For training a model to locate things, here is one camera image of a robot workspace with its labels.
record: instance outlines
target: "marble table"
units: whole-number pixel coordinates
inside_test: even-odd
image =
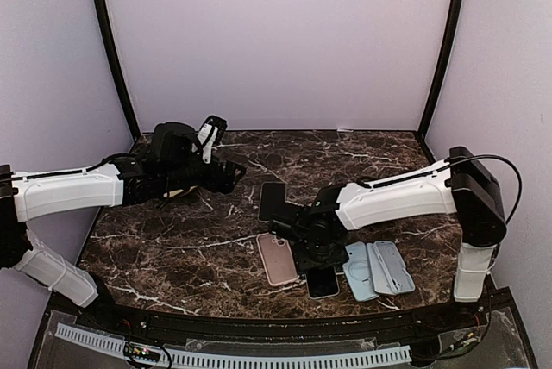
[[[137,145],[143,147],[148,135]],[[215,150],[248,168],[230,195],[194,191],[160,207],[149,201],[104,209],[80,266],[101,276],[119,304],[195,316],[320,318],[407,310],[450,299],[461,229],[453,216],[385,222],[348,234],[348,241],[394,241],[416,290],[357,303],[347,280],[319,301],[304,280],[272,287],[255,236],[265,182],[288,184],[287,198],[311,203],[319,188],[360,176],[383,178],[428,164],[410,132],[228,132]]]

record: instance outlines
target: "robotic arm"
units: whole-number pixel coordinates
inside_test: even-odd
[[[101,283],[47,247],[25,222],[85,207],[144,203],[192,186],[230,193],[246,168],[211,156],[226,126],[216,116],[198,133],[182,123],[160,124],[144,152],[112,155],[78,170],[13,173],[8,165],[0,166],[0,268],[13,267],[77,306],[89,306]]]
[[[298,272],[348,261],[348,231],[407,216],[457,213],[462,244],[456,269],[457,302],[480,298],[492,253],[506,223],[499,182],[465,147],[418,171],[322,188],[311,206],[279,204],[271,232],[292,242]]]

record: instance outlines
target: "white wall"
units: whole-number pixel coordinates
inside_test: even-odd
[[[131,143],[92,0],[0,0],[0,163],[43,171],[88,166]],[[95,210],[33,221],[48,245],[78,257]],[[48,299],[0,271],[0,366],[24,368]]]
[[[108,0],[142,131],[416,129],[449,0]]]
[[[524,197],[509,227],[498,285],[509,285],[541,367],[552,367],[552,3],[464,0],[455,47],[428,142],[511,159]],[[507,167],[499,174],[506,210],[516,194]]]

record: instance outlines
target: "white slotted strip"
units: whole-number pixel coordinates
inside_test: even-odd
[[[58,324],[55,335],[60,339],[99,353],[124,359],[122,354],[124,339],[97,334],[84,328],[77,328],[63,323]],[[186,352],[169,347],[166,350],[171,354],[172,367],[175,369],[191,367],[205,369],[366,369],[411,362],[411,349],[408,346],[370,352],[291,358],[213,355]],[[157,366],[168,367],[166,355],[161,350],[159,350],[159,353],[161,353],[161,359]],[[136,358],[136,360],[151,363],[139,358]]]

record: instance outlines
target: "black smartphone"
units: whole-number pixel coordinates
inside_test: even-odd
[[[259,220],[270,221],[273,212],[285,202],[285,184],[266,182],[260,189]]]
[[[312,299],[337,296],[339,284],[337,283],[336,269],[328,267],[322,270],[309,270],[307,272],[307,288],[309,297]]]

